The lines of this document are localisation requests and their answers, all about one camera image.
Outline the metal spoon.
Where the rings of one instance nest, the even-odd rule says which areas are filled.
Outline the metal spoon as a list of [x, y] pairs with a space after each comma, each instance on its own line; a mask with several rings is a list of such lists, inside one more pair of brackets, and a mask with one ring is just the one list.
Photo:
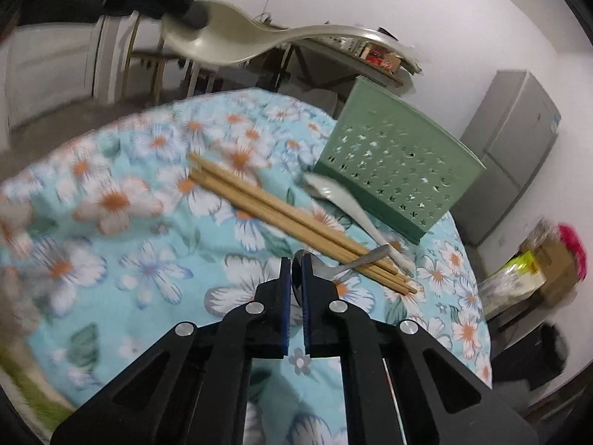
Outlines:
[[[365, 262], [365, 264], [375, 262], [379, 258], [387, 256], [386, 245], [379, 246], [365, 254], [363, 257], [367, 258], [370, 255], [372, 260]], [[326, 279], [333, 282], [338, 292], [340, 299], [346, 302], [361, 307], [365, 312], [371, 312], [375, 307], [375, 297], [367, 288], [361, 285], [361, 275], [354, 271], [354, 267], [347, 267], [346, 264], [338, 266], [330, 266], [326, 264], [318, 255], [309, 252], [306, 249], [300, 249], [292, 256], [292, 264], [301, 264], [302, 258], [305, 255], [311, 255], [312, 273], [319, 278]], [[291, 291], [291, 319], [295, 323], [302, 321], [302, 304], [301, 295], [298, 291], [298, 285], [295, 282], [295, 277], [292, 278]]]

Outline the green perforated utensil holder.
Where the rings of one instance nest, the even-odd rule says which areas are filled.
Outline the green perforated utensil holder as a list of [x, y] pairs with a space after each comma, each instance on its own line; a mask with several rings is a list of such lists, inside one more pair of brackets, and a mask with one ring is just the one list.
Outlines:
[[485, 169], [433, 119], [359, 76], [314, 172], [417, 244]]

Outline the red fluffy item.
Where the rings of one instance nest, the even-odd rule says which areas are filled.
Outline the red fluffy item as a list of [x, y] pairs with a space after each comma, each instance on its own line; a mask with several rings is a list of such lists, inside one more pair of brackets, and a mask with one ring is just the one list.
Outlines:
[[566, 223], [557, 225], [560, 240], [573, 255], [580, 280], [584, 280], [588, 272], [587, 251], [577, 231]]

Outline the wooden chair dark seat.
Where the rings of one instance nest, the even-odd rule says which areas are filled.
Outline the wooden chair dark seat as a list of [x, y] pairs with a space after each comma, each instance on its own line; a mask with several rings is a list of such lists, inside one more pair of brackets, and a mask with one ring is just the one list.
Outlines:
[[150, 72], [148, 98], [154, 106], [158, 106], [162, 102], [165, 92], [166, 68], [175, 63], [175, 65], [183, 70], [184, 75], [180, 82], [180, 88], [188, 90], [193, 65], [189, 60], [176, 54], [170, 47], [166, 46], [162, 36], [159, 36], [158, 42], [155, 45], [138, 46], [137, 39], [141, 24], [145, 21], [147, 21], [147, 18], [144, 15], [138, 14], [136, 16], [129, 40], [127, 41], [122, 80], [120, 81], [120, 101], [125, 102], [127, 100], [132, 68], [135, 65]]

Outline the grey refrigerator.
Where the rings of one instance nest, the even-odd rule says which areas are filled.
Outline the grey refrigerator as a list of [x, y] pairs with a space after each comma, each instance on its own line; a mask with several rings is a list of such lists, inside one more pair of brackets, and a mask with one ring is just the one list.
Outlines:
[[461, 137], [486, 167], [451, 208], [466, 243], [480, 245], [518, 203], [551, 152], [560, 120], [532, 72], [496, 73]]

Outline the grey-white plastic spoon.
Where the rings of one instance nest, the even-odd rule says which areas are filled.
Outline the grey-white plastic spoon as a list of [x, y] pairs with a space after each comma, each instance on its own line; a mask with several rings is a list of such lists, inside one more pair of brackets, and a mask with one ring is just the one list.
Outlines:
[[321, 198], [331, 202], [351, 217], [376, 243], [386, 245], [388, 256], [406, 275], [410, 277], [414, 275], [415, 264], [389, 243], [344, 186], [335, 180], [311, 172], [303, 173], [302, 181]]

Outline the long wooden side table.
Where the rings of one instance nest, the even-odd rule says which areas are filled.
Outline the long wooden side table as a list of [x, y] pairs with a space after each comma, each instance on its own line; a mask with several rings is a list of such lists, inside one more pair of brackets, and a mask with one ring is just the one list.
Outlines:
[[318, 89], [331, 92], [340, 102], [347, 99], [359, 75], [392, 92], [411, 85], [411, 75], [401, 65], [391, 69], [377, 67], [356, 55], [310, 39], [282, 44], [231, 65], [196, 62], [193, 75], [200, 72], [209, 75], [205, 92], [257, 86], [269, 92], [300, 95]]

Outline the beige plastic soup spoon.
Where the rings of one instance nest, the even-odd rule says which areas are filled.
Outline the beige plastic soup spoon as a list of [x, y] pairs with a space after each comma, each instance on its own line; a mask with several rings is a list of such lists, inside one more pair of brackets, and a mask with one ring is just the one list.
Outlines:
[[220, 0], [201, 0], [200, 3], [209, 15], [207, 25], [201, 29], [193, 29], [170, 15], [162, 17], [165, 44], [189, 60], [228, 66], [255, 58], [284, 43], [318, 37], [352, 37], [378, 44], [399, 55], [411, 73], [422, 71], [409, 47], [377, 30], [328, 24], [273, 28], [232, 4]]

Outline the cardboard box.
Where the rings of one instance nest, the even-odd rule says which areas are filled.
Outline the cardboard box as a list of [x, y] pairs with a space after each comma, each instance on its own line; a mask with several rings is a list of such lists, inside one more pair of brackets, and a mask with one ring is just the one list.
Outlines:
[[560, 240], [557, 225], [540, 221], [520, 245], [521, 253], [532, 251], [541, 266], [546, 282], [538, 293], [549, 307], [559, 304], [582, 281], [573, 255]]

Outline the blue floral tablecloth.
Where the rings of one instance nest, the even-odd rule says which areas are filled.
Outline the blue floral tablecloth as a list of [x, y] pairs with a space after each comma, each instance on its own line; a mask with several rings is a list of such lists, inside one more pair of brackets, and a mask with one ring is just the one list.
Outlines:
[[[315, 106], [261, 89], [136, 113], [60, 146], [1, 185], [1, 382], [47, 443], [57, 425], [182, 320], [215, 323], [306, 247], [189, 179], [188, 152], [371, 248], [348, 215], [298, 186], [336, 126]], [[374, 220], [416, 265], [400, 295], [355, 272], [347, 303], [413, 319], [491, 387], [490, 334], [449, 213], [415, 245]], [[292, 299], [283, 360], [254, 362], [244, 444], [347, 444], [339, 359], [312, 360]]]

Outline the clutter boxes on table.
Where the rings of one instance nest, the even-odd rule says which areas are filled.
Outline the clutter boxes on table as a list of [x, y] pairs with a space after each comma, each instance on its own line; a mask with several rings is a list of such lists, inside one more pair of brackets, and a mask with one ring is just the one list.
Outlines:
[[395, 71], [403, 62], [409, 61], [408, 48], [393, 36], [366, 28], [344, 29], [347, 32], [329, 36], [329, 41], [362, 61], [389, 71]]

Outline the yellow-green bag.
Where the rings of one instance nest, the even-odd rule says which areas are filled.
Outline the yellow-green bag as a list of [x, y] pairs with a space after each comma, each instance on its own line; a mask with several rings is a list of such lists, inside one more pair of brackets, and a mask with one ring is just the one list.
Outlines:
[[514, 257], [477, 285], [484, 317], [492, 319], [528, 299], [545, 282], [546, 277], [532, 251]]

